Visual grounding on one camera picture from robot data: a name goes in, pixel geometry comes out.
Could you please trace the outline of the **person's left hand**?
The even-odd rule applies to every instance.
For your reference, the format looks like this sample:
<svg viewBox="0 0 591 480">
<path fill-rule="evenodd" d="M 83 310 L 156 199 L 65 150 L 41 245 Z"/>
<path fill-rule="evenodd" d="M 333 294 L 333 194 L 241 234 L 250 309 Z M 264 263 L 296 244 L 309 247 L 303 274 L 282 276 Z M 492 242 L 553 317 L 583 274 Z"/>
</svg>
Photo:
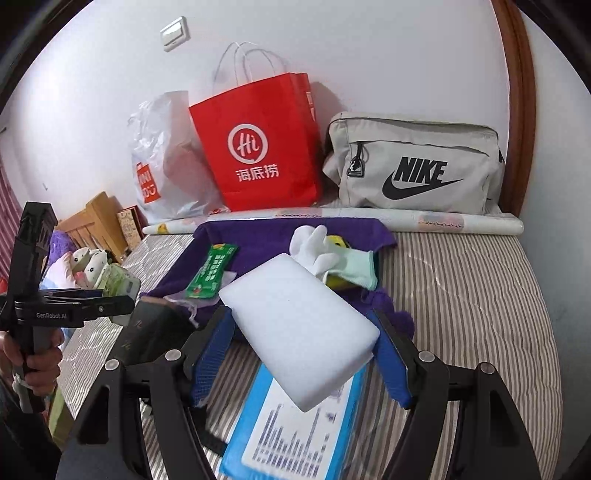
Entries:
<svg viewBox="0 0 591 480">
<path fill-rule="evenodd" d="M 25 375 L 25 381 L 32 387 L 38 397 L 50 395 L 56 386 L 60 375 L 59 363 L 62 352 L 59 346 L 64 341 L 60 329 L 51 331 L 50 347 L 38 354 L 27 357 L 26 364 L 30 371 Z M 13 383 L 13 371 L 23 363 L 18 343 L 7 333 L 1 332 L 1 380 L 9 387 Z"/>
</svg>

